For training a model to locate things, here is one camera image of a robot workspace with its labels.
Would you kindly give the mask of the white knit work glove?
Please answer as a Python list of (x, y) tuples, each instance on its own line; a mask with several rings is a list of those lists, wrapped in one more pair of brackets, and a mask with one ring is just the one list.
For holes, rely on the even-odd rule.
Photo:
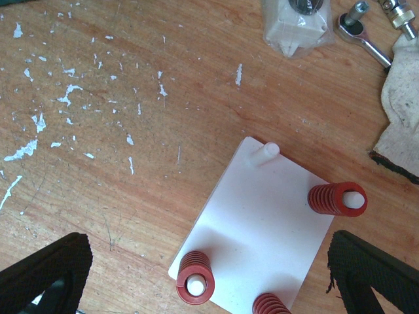
[(369, 156), (418, 184), (418, 39), (400, 36), (384, 82), (381, 103), (390, 124)]

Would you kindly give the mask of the large red spring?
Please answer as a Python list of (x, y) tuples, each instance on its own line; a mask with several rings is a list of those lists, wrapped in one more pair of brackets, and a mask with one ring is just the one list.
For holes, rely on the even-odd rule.
[(365, 212), (368, 199), (360, 185), (348, 181), (314, 186), (308, 193), (308, 204), (322, 215), (358, 217)]
[(266, 292), (256, 297), (252, 305), (252, 314), (291, 314), (291, 312), (275, 294)]

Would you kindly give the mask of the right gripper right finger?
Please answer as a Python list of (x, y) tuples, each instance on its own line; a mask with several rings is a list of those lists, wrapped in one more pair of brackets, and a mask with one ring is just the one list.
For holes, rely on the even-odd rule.
[(383, 313), (375, 292), (403, 313), (418, 313), (418, 270), (356, 235), (339, 230), (327, 253), (331, 283), (348, 313)]

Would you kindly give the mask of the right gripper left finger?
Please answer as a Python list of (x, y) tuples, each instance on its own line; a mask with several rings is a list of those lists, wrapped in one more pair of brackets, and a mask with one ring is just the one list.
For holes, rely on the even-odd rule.
[(92, 259), (73, 232), (2, 270), (1, 313), (76, 313)]

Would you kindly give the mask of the bagged white switch box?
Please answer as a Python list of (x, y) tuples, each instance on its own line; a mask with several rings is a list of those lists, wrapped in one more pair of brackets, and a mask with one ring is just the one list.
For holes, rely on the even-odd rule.
[(265, 43), (286, 58), (301, 58), (333, 44), (330, 0), (261, 2)]

